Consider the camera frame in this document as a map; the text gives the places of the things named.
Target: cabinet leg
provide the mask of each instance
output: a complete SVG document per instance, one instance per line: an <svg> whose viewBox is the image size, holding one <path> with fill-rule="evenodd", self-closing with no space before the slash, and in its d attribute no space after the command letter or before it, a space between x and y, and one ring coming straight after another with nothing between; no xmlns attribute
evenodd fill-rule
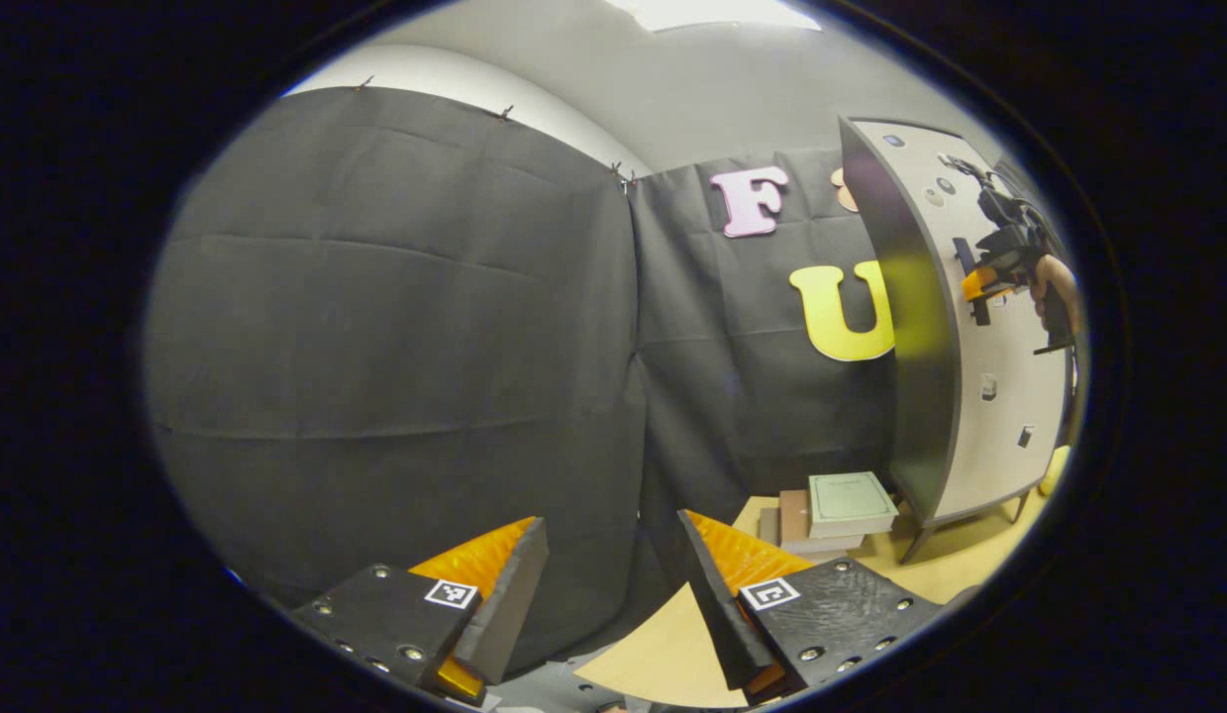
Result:
<svg viewBox="0 0 1227 713"><path fill-rule="evenodd" d="M899 565L907 565L908 560L912 560L913 555L917 555L918 550L921 550L921 545L925 545L926 539L934 534L934 528L924 528L917 533L917 538L913 538L912 545L908 546L908 551L904 551L903 560L899 560Z"/></svg>
<svg viewBox="0 0 1227 713"><path fill-rule="evenodd" d="M1022 509L1026 507L1026 496L1029 496L1029 495L1031 495L1031 491L1026 491L1026 492L1022 493L1022 497L1020 498L1020 501L1017 501L1017 513L1014 514L1014 523L1015 524L1017 523L1017 519L1021 518Z"/></svg>

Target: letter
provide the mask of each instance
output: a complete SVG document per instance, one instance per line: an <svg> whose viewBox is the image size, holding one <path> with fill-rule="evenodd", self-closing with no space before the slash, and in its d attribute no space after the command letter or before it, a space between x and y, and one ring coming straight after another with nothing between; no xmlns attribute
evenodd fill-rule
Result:
<svg viewBox="0 0 1227 713"><path fill-rule="evenodd" d="M766 167L730 172L712 177L709 182L723 190L723 202L726 202L726 226L723 226L723 234L728 238L766 234L775 229L775 221L763 216L758 207L767 206L771 212L780 212L780 189L772 185L753 188L753 184L755 182L788 184L789 175L785 175L783 168Z"/></svg>
<svg viewBox="0 0 1227 713"><path fill-rule="evenodd" d="M881 281L881 268L876 260L860 263L855 265L855 275L866 281L876 312L876 324L863 334L850 330L843 315L843 296L838 287L843 271L820 265L795 270L789 276L789 283L802 292L807 337L823 356L839 362L876 360L894 347L891 303L886 298L886 283Z"/></svg>

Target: hand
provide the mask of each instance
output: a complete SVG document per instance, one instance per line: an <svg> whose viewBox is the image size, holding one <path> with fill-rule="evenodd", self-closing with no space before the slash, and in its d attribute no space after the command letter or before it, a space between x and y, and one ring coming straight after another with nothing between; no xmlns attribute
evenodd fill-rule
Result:
<svg viewBox="0 0 1227 713"><path fill-rule="evenodd" d="M1031 299L1034 299L1034 313L1039 315L1039 324L1048 330L1044 323L1044 293L1053 285L1058 290L1058 296L1066 303L1066 317L1070 319L1070 330L1080 334L1083 326L1082 308L1080 304L1080 288L1076 287L1076 277L1070 274L1070 268L1053 255L1039 258L1034 264L1034 285L1031 286Z"/></svg>

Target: green book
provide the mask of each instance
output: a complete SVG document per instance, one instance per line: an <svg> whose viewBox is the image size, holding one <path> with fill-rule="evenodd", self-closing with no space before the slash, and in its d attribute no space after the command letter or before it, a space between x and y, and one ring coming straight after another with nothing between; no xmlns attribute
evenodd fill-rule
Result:
<svg viewBox="0 0 1227 713"><path fill-rule="evenodd" d="M811 531L807 536L885 533L898 514L876 474L811 475Z"/></svg>

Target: ceiling light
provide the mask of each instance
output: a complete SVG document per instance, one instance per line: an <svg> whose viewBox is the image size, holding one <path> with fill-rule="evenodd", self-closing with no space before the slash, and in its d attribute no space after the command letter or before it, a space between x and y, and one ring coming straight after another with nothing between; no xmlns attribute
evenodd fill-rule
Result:
<svg viewBox="0 0 1227 713"><path fill-rule="evenodd" d="M795 12L777 0L605 0L626 10L650 32L699 23L771 23L771 26L812 28L815 20Z"/></svg>

